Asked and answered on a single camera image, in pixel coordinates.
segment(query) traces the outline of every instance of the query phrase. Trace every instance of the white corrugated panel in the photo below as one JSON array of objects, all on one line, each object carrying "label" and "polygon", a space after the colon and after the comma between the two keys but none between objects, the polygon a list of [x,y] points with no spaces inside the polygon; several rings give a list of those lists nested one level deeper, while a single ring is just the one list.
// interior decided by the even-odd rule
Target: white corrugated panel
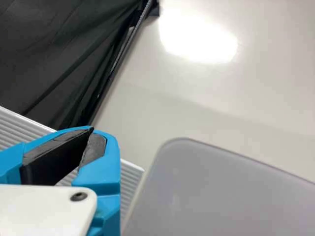
[{"label": "white corrugated panel", "polygon": [[[55,130],[0,106],[0,151],[20,142],[28,143],[52,132]],[[122,225],[143,172],[141,167],[121,159]],[[76,168],[56,185],[70,186],[77,173]]]}]

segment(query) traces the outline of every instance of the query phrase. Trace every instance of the blue clamp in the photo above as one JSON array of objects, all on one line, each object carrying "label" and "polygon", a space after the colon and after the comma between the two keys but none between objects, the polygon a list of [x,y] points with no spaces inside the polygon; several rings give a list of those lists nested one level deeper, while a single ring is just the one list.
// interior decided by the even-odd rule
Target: blue clamp
[{"label": "blue clamp", "polygon": [[77,166],[71,185],[97,194],[87,235],[119,236],[120,151],[110,134],[82,126],[8,148],[0,152],[0,183],[55,185]]}]

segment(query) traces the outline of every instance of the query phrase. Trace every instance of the black cloth backdrop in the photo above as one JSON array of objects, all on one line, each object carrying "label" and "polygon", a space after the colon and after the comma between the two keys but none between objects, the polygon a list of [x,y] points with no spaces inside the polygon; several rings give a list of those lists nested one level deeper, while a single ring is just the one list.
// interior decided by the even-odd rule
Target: black cloth backdrop
[{"label": "black cloth backdrop", "polygon": [[85,125],[141,0],[1,0],[0,105]]}]

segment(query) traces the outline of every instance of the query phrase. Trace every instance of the frosted plastic lid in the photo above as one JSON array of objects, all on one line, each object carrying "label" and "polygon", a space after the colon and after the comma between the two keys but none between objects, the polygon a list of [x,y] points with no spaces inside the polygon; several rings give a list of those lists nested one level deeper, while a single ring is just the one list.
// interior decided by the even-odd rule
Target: frosted plastic lid
[{"label": "frosted plastic lid", "polygon": [[125,236],[314,236],[315,185],[189,139],[166,143]]}]

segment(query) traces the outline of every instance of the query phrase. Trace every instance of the screw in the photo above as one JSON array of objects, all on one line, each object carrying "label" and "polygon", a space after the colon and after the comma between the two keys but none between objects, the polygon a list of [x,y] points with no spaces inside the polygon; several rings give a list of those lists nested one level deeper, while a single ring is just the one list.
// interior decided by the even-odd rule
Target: screw
[{"label": "screw", "polygon": [[78,193],[73,194],[71,196],[70,200],[73,202],[78,202],[78,201],[82,201],[82,200],[86,199],[87,196],[88,195],[86,193],[78,192]]}]

